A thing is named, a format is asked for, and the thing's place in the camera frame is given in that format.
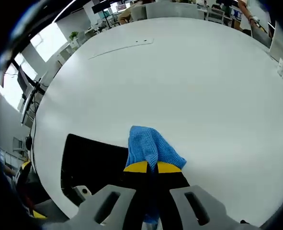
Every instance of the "desk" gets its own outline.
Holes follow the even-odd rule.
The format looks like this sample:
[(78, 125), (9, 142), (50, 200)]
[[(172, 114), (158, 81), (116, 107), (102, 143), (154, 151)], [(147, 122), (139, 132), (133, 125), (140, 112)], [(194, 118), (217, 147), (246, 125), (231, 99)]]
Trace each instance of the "desk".
[[(154, 40), (91, 58), (100, 47), (141, 39)], [(73, 217), (78, 208), (60, 187), (67, 135), (127, 147), (130, 127), (148, 126), (187, 160), (190, 185), (224, 203), (235, 220), (260, 226), (283, 202), (283, 81), (267, 51), (240, 31), (188, 18), (94, 36), (60, 69), (37, 111), (43, 187)]]

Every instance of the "yellow object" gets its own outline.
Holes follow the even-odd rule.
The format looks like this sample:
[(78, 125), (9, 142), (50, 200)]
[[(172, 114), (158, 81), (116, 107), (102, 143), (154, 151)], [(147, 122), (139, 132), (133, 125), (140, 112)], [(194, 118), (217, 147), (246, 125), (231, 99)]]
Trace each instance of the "yellow object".
[(44, 215), (41, 215), (40, 213), (36, 212), (35, 210), (33, 210), (33, 216), (35, 218), (38, 218), (38, 219), (46, 219), (47, 218)]
[(127, 166), (123, 172), (132, 172), (132, 173), (146, 173), (147, 172), (147, 162), (141, 161)]
[(168, 164), (165, 162), (157, 162), (158, 173), (180, 173), (181, 170), (174, 166), (173, 164)]
[(26, 167), (26, 165), (28, 165), (28, 163), (30, 163), (30, 161), (24, 162), (24, 163), (21, 165), (21, 168), (24, 169), (24, 168)]

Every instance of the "computer monitor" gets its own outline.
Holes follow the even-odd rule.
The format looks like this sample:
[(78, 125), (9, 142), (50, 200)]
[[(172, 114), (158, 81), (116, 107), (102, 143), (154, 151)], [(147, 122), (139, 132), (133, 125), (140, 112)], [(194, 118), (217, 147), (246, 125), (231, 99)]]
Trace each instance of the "computer monitor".
[(98, 13), (100, 11), (107, 9), (107, 8), (110, 8), (110, 6), (111, 5), (110, 5), (109, 1), (106, 0), (106, 1), (100, 2), (99, 4), (94, 5), (92, 7), (92, 11), (93, 11), (93, 13)]
[(32, 85), (28, 82), (27, 77), (22, 69), (22, 67), (19, 67), (18, 70), (18, 77), (17, 81), (23, 91), (23, 94), (27, 97), (28, 94), (32, 91), (33, 87)]

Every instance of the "white table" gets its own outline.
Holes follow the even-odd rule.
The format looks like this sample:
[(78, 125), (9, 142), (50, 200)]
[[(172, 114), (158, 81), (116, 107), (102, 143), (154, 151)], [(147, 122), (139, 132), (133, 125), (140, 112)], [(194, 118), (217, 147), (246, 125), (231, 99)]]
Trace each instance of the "white table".
[[(89, 59), (143, 39), (154, 41)], [(35, 161), (45, 190), (73, 217), (78, 208), (60, 188), (67, 135), (127, 147), (130, 127), (148, 126), (187, 160), (190, 185), (235, 220), (263, 224), (283, 202), (283, 81), (266, 51), (235, 29), (186, 18), (93, 37), (58, 72), (37, 112)]]

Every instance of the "blue towel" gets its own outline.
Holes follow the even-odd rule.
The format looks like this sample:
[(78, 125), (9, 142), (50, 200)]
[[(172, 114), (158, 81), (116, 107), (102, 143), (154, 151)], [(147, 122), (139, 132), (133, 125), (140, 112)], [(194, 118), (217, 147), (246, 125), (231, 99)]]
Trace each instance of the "blue towel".
[(126, 166), (140, 161), (147, 161), (152, 172), (157, 161), (173, 164), (180, 169), (186, 164), (186, 160), (176, 153), (158, 131), (149, 127), (132, 126)]

